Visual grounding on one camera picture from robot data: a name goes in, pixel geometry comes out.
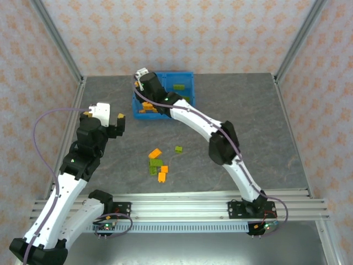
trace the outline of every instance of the green block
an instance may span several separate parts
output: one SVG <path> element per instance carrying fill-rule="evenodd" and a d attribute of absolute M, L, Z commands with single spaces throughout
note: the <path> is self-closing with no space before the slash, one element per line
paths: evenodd
<path fill-rule="evenodd" d="M 162 167 L 163 166 L 163 160 L 162 159 L 150 159 L 149 160 L 149 165 L 151 167 Z"/>
<path fill-rule="evenodd" d="M 175 152 L 176 153 L 182 153 L 183 152 L 183 148 L 181 146 L 176 146 L 175 147 Z"/>
<path fill-rule="evenodd" d="M 188 103 L 190 103 L 190 98 L 189 98 L 189 97 L 184 97 L 184 96 L 183 96 L 183 98 L 184 98 Z"/>
<path fill-rule="evenodd" d="M 157 167 L 151 167 L 151 166 L 149 166 L 149 174 L 150 174 L 151 176 L 157 175 Z"/>
<path fill-rule="evenodd" d="M 185 85 L 184 84 L 174 84 L 173 89 L 174 90 L 185 90 Z"/>

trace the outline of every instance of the orange block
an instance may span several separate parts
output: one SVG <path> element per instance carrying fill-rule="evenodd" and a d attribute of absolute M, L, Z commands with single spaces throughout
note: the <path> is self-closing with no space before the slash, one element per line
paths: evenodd
<path fill-rule="evenodd" d="M 168 166 L 162 166 L 161 167 L 161 172 L 162 173 L 168 173 Z"/>
<path fill-rule="evenodd" d="M 165 182 L 165 173 L 159 172 L 158 173 L 158 182 L 164 183 Z"/>
<path fill-rule="evenodd" d="M 151 103 L 148 103 L 148 102 L 143 102 L 142 106 L 143 106 L 144 110 L 152 110 L 153 109 L 153 105 Z"/>
<path fill-rule="evenodd" d="M 162 154 L 161 150 L 156 148 L 151 153 L 149 153 L 148 158 L 155 159 Z"/>

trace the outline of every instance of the small cube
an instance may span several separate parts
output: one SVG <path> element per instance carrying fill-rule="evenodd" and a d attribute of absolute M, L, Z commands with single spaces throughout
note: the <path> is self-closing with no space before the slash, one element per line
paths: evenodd
<path fill-rule="evenodd" d="M 186 102 L 190 103 L 190 98 L 183 96 L 183 98 L 186 100 Z"/>
<path fill-rule="evenodd" d="M 185 90 L 185 85 L 184 84 L 174 84 L 173 89 L 174 90 Z"/>
<path fill-rule="evenodd" d="M 162 159 L 150 159 L 149 160 L 149 165 L 151 167 L 162 167 L 163 166 L 163 160 Z"/>
<path fill-rule="evenodd" d="M 181 146 L 176 146 L 175 147 L 175 152 L 176 153 L 182 153 L 183 152 L 183 148 Z"/>
<path fill-rule="evenodd" d="M 152 110 L 153 109 L 153 105 L 151 103 L 148 103 L 148 102 L 143 102 L 142 106 L 143 106 L 144 110 Z"/>
<path fill-rule="evenodd" d="M 150 174 L 151 176 L 157 175 L 157 167 L 152 167 L 152 166 L 150 166 L 150 167 L 149 167 L 149 174 Z"/>
<path fill-rule="evenodd" d="M 162 166 L 161 167 L 161 172 L 162 173 L 168 173 L 168 166 Z"/>

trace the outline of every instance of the yellow block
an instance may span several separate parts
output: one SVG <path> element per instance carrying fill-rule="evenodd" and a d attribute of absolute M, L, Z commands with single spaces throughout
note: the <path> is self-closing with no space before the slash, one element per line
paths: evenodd
<path fill-rule="evenodd" d="M 162 154 L 161 150 L 156 148 L 151 153 L 149 153 L 148 158 L 155 159 Z"/>
<path fill-rule="evenodd" d="M 158 182 L 164 183 L 165 182 L 165 173 L 159 172 L 158 173 Z"/>

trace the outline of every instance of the cable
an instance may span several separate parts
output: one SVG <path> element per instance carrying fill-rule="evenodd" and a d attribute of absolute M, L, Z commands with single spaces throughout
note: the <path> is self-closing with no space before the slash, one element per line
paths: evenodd
<path fill-rule="evenodd" d="M 45 166 L 49 169 L 50 173 L 53 176 L 54 179 L 54 183 L 55 183 L 55 198 L 54 201 L 48 211 L 48 213 L 46 214 L 46 216 L 44 217 L 43 221 L 40 223 L 40 225 L 38 226 L 37 230 L 34 232 L 34 235 L 32 237 L 32 239 L 30 240 L 30 242 L 28 243 L 28 246 L 26 248 L 26 251 L 24 253 L 24 257 L 23 257 L 23 265 L 27 264 L 27 260 L 28 260 L 28 255 L 30 252 L 30 249 L 36 239 L 36 237 L 38 237 L 38 234 L 40 233 L 40 231 L 42 230 L 43 226 L 45 225 L 45 223 L 48 221 L 50 215 L 52 214 L 52 212 L 54 211 L 54 208 L 56 206 L 57 200 L 58 200 L 58 196 L 59 196 L 59 183 L 57 181 L 57 176 L 55 175 L 53 169 L 48 165 L 48 163 L 45 161 L 45 159 L 42 157 L 42 154 L 40 153 L 36 140 L 35 140 L 35 128 L 37 127 L 38 122 L 44 117 L 47 116 L 50 113 L 53 112 L 60 112 L 60 111 L 75 111 L 75 112 L 86 112 L 86 111 L 90 111 L 90 109 L 78 109 L 78 108 L 58 108 L 58 109 L 51 109 L 48 110 L 47 112 L 43 113 L 42 115 L 39 116 L 39 118 L 37 118 L 37 120 L 34 123 L 33 129 L 32 129 L 32 141 L 33 141 L 33 145 L 35 147 L 35 151 L 37 152 L 38 156 L 40 157 L 40 159 L 42 160 L 42 162 L 45 164 Z"/>
<path fill-rule="evenodd" d="M 217 126 L 216 124 L 214 124 L 213 122 L 211 122 L 210 120 L 208 120 L 208 119 L 207 119 L 205 116 L 203 116 L 202 114 L 200 114 L 200 113 L 194 111 L 193 109 L 188 109 L 188 108 L 180 107 L 180 106 L 173 106 L 173 105 L 161 104 L 161 103 L 157 103 L 157 102 L 153 102 L 153 101 L 149 100 L 148 98 L 146 98 L 145 96 L 143 96 L 143 95 L 136 89 L 136 87 L 133 85 L 133 83 L 132 83 L 132 87 L 133 87 L 134 92 L 135 92 L 140 98 L 142 98 L 143 100 L 145 100 L 145 101 L 151 103 L 152 105 L 156 105 L 156 106 L 163 107 L 163 108 L 169 108 L 169 109 L 175 108 L 175 109 L 186 110 L 187 112 L 191 112 L 191 113 L 193 113 L 193 114 L 199 116 L 199 117 L 200 117 L 201 119 L 203 119 L 205 122 L 207 122 L 207 123 L 210 124 L 211 126 L 215 127 L 218 131 L 220 131 L 220 132 L 224 135 L 224 137 L 225 137 L 225 138 L 228 140 L 228 142 L 231 144 L 231 146 L 233 147 L 234 151 L 236 152 L 236 154 L 237 154 L 238 157 L 239 157 L 239 162 L 242 162 L 242 161 L 243 161 L 242 155 L 240 154 L 239 150 L 237 149 L 235 143 L 232 141 L 232 139 L 228 136 L 228 134 L 226 134 L 226 132 L 225 132 L 222 128 L 220 128 L 219 126 Z M 285 223 L 287 223 L 287 221 L 288 221 L 288 216 L 289 216 L 288 207 L 287 207 L 287 205 L 286 205 L 281 199 L 278 199 L 278 198 L 275 198 L 275 197 L 272 197 L 272 196 L 267 196 L 267 195 L 263 194 L 261 191 L 259 191 L 259 190 L 255 187 L 255 185 L 253 184 L 253 182 L 251 182 L 251 179 L 250 179 L 250 177 L 248 176 L 248 174 L 247 174 L 247 172 L 245 171 L 245 169 L 243 168 L 243 166 L 242 166 L 240 163 L 238 163 L 238 165 L 239 165 L 239 167 L 241 168 L 241 170 L 243 171 L 243 173 L 244 173 L 245 177 L 247 178 L 247 180 L 249 181 L 250 185 L 253 187 L 253 189 L 254 189 L 257 193 L 259 193 L 262 197 L 264 197 L 264 198 L 266 198 L 266 199 L 276 200 L 276 201 L 280 202 L 280 203 L 284 206 L 284 208 L 285 208 L 285 210 L 286 210 L 286 216 L 285 216 L 285 219 L 284 219 L 284 221 L 283 221 L 283 224 L 282 224 L 281 226 L 279 226 L 279 228 L 276 229 L 275 231 L 263 235 L 263 237 L 264 237 L 264 236 L 273 235 L 275 232 L 278 232 L 278 231 L 279 231 L 280 227 L 282 227 Z"/>
<path fill-rule="evenodd" d="M 113 234 L 113 235 L 110 235 L 110 236 L 105 236 L 105 239 L 109 239 L 109 238 L 112 239 L 112 238 L 117 237 L 117 236 L 122 236 L 122 235 L 126 234 L 127 232 L 129 232 L 131 230 L 132 225 L 133 225 L 133 221 L 132 221 L 131 217 L 128 216 L 127 214 L 120 214 L 120 213 L 103 214 L 100 217 L 98 217 L 97 219 L 101 219 L 101 218 L 104 218 L 104 217 L 107 217 L 107 216 L 111 216 L 111 215 L 122 216 L 122 217 L 128 218 L 129 221 L 130 221 L 130 226 L 124 232 L 121 232 L 121 233 L 118 233 L 118 234 Z M 97 233 L 98 229 L 103 227 L 103 226 L 104 226 L 104 224 L 102 224 L 101 226 L 97 226 L 95 228 L 95 230 L 94 230 L 94 234 L 96 236 L 98 236 L 98 238 L 100 238 L 100 235 Z"/>

